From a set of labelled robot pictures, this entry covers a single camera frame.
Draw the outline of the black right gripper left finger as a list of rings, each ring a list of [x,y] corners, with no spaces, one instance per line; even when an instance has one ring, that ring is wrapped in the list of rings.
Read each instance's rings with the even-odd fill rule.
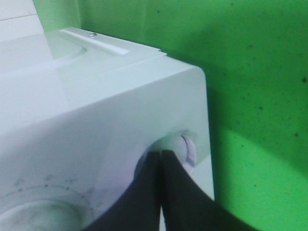
[[[132,183],[88,231],[158,231],[160,226],[160,153],[149,152]]]

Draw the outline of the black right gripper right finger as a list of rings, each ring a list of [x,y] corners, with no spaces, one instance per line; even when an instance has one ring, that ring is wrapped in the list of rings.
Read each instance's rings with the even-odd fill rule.
[[[163,150],[162,209],[168,231],[256,231],[212,200],[193,181],[175,153]]]

